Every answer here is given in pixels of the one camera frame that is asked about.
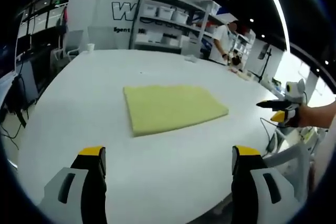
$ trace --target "cup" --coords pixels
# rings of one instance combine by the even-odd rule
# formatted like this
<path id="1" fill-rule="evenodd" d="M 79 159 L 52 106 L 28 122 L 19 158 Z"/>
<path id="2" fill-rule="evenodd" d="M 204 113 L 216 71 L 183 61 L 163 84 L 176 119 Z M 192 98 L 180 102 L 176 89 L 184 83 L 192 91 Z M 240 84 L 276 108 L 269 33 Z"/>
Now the cup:
<path id="1" fill-rule="evenodd" d="M 94 44 L 93 43 L 88 44 L 88 51 L 89 51 L 89 53 L 94 51 Z"/>

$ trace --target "white chair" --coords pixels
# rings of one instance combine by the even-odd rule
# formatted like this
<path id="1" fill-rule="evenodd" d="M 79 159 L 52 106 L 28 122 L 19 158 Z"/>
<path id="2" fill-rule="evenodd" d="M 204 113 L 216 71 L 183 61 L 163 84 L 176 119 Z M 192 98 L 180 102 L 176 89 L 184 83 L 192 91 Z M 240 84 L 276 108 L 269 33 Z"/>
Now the white chair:
<path id="1" fill-rule="evenodd" d="M 113 27 L 89 26 L 89 42 L 95 45 L 97 50 L 117 49 Z"/>
<path id="2" fill-rule="evenodd" d="M 63 52 L 63 57 L 66 56 L 71 61 L 79 54 L 79 46 L 82 41 L 83 30 L 69 31 L 65 34 L 64 45 L 62 48 L 54 50 L 53 54 L 57 61 L 60 61 L 59 53 Z"/>

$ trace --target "yellow towel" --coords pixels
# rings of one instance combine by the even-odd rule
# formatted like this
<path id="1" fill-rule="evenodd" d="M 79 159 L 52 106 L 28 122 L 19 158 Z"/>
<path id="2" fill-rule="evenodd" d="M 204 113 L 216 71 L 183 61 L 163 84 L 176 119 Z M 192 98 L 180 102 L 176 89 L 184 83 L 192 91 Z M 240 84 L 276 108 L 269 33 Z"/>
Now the yellow towel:
<path id="1" fill-rule="evenodd" d="M 124 87 L 124 95 L 134 136 L 177 130 L 228 114 L 228 108 L 201 87 Z"/>

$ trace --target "desk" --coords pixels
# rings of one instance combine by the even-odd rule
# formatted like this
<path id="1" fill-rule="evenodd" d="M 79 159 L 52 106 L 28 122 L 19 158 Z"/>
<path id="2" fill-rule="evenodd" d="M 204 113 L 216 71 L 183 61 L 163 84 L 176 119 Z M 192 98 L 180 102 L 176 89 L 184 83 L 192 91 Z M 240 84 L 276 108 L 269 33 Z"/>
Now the desk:
<path id="1" fill-rule="evenodd" d="M 229 115 L 133 138 L 122 89 L 151 84 L 202 86 L 228 106 Z M 38 204 L 44 186 L 80 150 L 103 145 L 109 223 L 187 223 L 230 194 L 233 145 L 265 152 L 259 118 L 273 112 L 255 104 L 268 99 L 275 96 L 258 83 L 209 61 L 137 50 L 83 52 L 53 80 L 30 117 L 19 181 Z"/>
<path id="2" fill-rule="evenodd" d="M 10 88 L 12 87 L 12 83 L 14 78 L 16 77 L 15 72 L 11 72 L 6 76 L 2 77 L 0 80 L 0 107 L 3 105 L 6 95 L 8 94 Z"/>

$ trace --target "black cable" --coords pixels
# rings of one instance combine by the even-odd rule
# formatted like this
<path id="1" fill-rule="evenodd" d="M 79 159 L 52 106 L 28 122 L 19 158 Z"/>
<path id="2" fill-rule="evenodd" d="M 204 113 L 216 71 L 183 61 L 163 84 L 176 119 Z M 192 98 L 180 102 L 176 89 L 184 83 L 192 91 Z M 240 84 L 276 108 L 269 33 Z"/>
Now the black cable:
<path id="1" fill-rule="evenodd" d="M 15 147 L 17 148 L 17 150 L 19 150 L 19 147 L 17 146 L 17 144 L 13 141 L 13 139 L 11 139 L 9 136 L 5 135 L 5 134 L 1 134 L 1 136 L 5 136 L 7 137 L 14 145 Z"/>
<path id="2" fill-rule="evenodd" d="M 265 120 L 264 118 L 260 118 L 260 121 L 261 121 L 261 124 L 263 125 L 263 127 L 264 127 L 264 129 L 265 129 L 265 131 L 266 131 L 266 133 L 267 133 L 267 136 L 268 136 L 268 142 L 270 143 L 271 142 L 271 137 L 269 136 L 269 133 L 268 133 L 268 131 L 267 131 L 267 129 L 266 129 L 266 126 L 264 125 L 264 123 L 263 123 L 263 120 Z"/>
<path id="3" fill-rule="evenodd" d="M 22 124 L 20 124 L 19 129 L 17 130 L 15 136 L 10 136 L 9 132 L 2 126 L 2 124 L 0 124 L 0 126 L 7 133 L 7 137 L 9 137 L 11 139 L 15 139 L 17 137 L 17 135 L 19 134 L 19 131 L 21 129 Z"/>
<path id="4" fill-rule="evenodd" d="M 17 132 L 16 132 L 16 134 L 15 134 L 14 137 L 11 137 L 11 136 L 9 135 L 9 132 L 2 126 L 2 124 L 0 124 L 0 126 L 1 126 L 1 128 L 7 133 L 7 135 L 6 135 L 6 134 L 1 134 L 1 135 L 2 135 L 2 136 L 5 136 L 5 137 L 7 137 L 7 138 L 9 138 L 9 140 L 10 140 L 10 141 L 16 146 L 16 148 L 19 150 L 19 147 L 18 147 L 17 144 L 13 141 L 13 139 L 15 139 L 15 138 L 17 137 L 17 135 L 19 134 L 19 131 L 20 131 L 20 129 L 21 129 L 22 124 L 20 124 L 19 129 L 17 130 Z"/>
<path id="5" fill-rule="evenodd" d="M 27 95 L 26 95 L 26 85 L 25 85 L 25 81 L 22 78 L 21 74 L 19 75 L 19 78 L 21 78 L 22 84 L 23 84 L 23 92 L 24 92 L 24 97 L 25 97 L 25 102 L 26 102 L 26 113 L 27 113 L 27 119 L 29 119 L 29 113 L 28 113 L 28 99 L 27 99 Z"/>
<path id="6" fill-rule="evenodd" d="M 20 67 L 20 71 L 19 71 L 19 76 L 21 75 L 21 71 L 22 71 L 22 67 L 23 67 L 23 60 L 21 59 L 21 67 Z"/>
<path id="7" fill-rule="evenodd" d="M 307 93 L 304 91 L 303 92 L 304 94 L 305 94 L 305 96 L 306 96 L 306 105 L 308 104 L 308 97 L 307 97 Z"/>
<path id="8" fill-rule="evenodd" d="M 265 118 L 260 118 L 261 124 L 263 125 L 263 127 L 264 127 L 264 129 L 265 129 L 265 131 L 266 131 L 266 133 L 267 133 L 267 136 L 268 136 L 268 144 L 267 144 L 267 146 L 266 146 L 266 154 L 264 154 L 264 155 L 262 156 L 262 157 L 265 157 L 267 154 L 270 153 L 270 152 L 268 151 L 268 149 L 269 149 L 269 146 L 271 145 L 271 137 L 270 137 L 270 135 L 269 135 L 269 133 L 268 133 L 268 131 L 267 131 L 267 129 L 266 129 L 265 124 L 263 123 L 263 120 L 264 120 L 265 122 L 268 122 L 269 124 L 275 126 L 276 128 L 285 129 L 285 128 L 288 128 L 288 126 L 282 127 L 282 126 L 276 125 L 276 124 L 274 124 L 274 123 L 271 123 L 270 121 L 267 121 Z"/>

